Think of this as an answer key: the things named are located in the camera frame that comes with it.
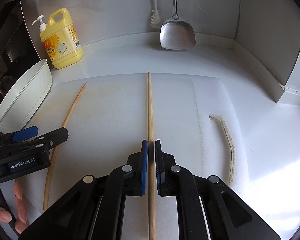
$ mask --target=white pump nozzle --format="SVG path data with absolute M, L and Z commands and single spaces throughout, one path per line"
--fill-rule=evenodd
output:
M 40 21 L 40 26 L 39 26 L 39 29 L 40 29 L 40 32 L 44 31 L 47 27 L 47 24 L 43 22 L 42 18 L 44 16 L 43 15 L 40 15 L 33 23 L 32 25 L 34 25 L 37 21 Z

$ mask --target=yellow plastic jug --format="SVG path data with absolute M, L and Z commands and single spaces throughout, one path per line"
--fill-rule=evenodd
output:
M 62 19 L 55 21 L 55 17 L 62 14 Z M 70 13 L 61 8 L 50 15 L 48 23 L 44 23 L 43 15 L 40 21 L 40 38 L 55 68 L 63 68 L 78 62 L 83 57 L 77 33 L 75 32 Z

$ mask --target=white bowl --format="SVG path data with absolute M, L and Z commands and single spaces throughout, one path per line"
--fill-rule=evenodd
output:
M 0 104 L 0 132 L 21 130 L 39 108 L 51 85 L 52 76 L 46 59 L 28 69 Z

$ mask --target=white cutting board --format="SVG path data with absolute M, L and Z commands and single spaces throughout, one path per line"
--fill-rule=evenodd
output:
M 124 165 L 147 139 L 147 74 L 94 77 L 58 84 L 27 126 L 59 128 L 82 85 L 88 85 L 58 152 L 51 205 L 87 174 L 101 177 Z M 248 201 L 248 168 L 240 127 L 217 78 L 152 74 L 154 134 L 163 152 L 194 175 L 218 175 Z M 26 197 L 42 212 L 47 170 L 22 178 Z M 127 197 L 122 239 L 148 239 L 147 197 Z M 178 239 L 175 197 L 157 198 L 157 238 Z

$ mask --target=white countertop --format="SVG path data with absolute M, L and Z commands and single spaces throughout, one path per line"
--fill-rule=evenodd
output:
M 160 45 L 83 47 L 83 59 L 52 70 L 51 90 L 62 82 L 126 73 L 217 77 L 224 83 L 241 128 L 248 161 L 249 205 L 281 237 L 300 225 L 300 106 L 274 103 L 232 49 L 196 45 L 187 51 Z

